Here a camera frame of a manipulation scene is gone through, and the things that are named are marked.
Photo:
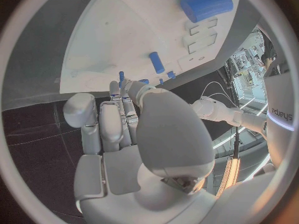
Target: logo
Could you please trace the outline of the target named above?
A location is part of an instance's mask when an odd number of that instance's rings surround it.
[[[272,109],[272,113],[276,114],[279,117],[283,117],[285,118],[286,121],[292,121],[293,120],[293,115],[292,114],[288,114],[288,113],[284,113],[282,111],[279,111],[278,109]]]

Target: blue light strip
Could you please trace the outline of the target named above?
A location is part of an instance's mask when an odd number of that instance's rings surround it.
[[[267,112],[267,116],[269,117],[270,120],[272,120],[274,123],[278,124],[280,127],[283,127],[283,128],[288,129],[290,131],[294,131],[294,127],[287,126],[287,125],[279,122],[275,117],[273,117],[273,115],[269,111]]]

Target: white robotic arm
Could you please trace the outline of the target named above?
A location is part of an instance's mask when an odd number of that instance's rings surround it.
[[[236,127],[243,126],[260,133],[266,139],[266,119],[254,114],[244,113],[239,108],[227,108],[223,103],[207,96],[195,101],[193,110],[199,118],[211,121],[226,121]]]

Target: dark floor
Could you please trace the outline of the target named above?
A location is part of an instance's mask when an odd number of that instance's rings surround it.
[[[211,81],[218,81],[225,88],[217,72],[214,72],[172,91],[193,103]],[[212,84],[205,95],[216,92],[222,90],[219,85]],[[216,95],[214,98],[231,106],[224,96]],[[97,107],[108,99],[96,99]],[[62,101],[4,111],[4,131],[15,164],[34,194],[67,223],[83,224],[85,222],[75,206],[73,194],[75,168],[83,154],[81,133],[65,122],[62,112],[64,104],[65,101]],[[204,123],[213,139],[230,129],[230,125],[225,122],[205,120]],[[3,183],[0,183],[0,188],[0,216],[7,219],[5,223],[32,223],[11,198]]]

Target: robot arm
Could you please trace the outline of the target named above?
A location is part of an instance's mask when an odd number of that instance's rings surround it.
[[[195,101],[191,107],[201,119],[216,122],[224,120],[232,126],[243,126],[258,132],[266,139],[265,118],[244,113],[239,108],[227,108],[223,103],[206,96]]]

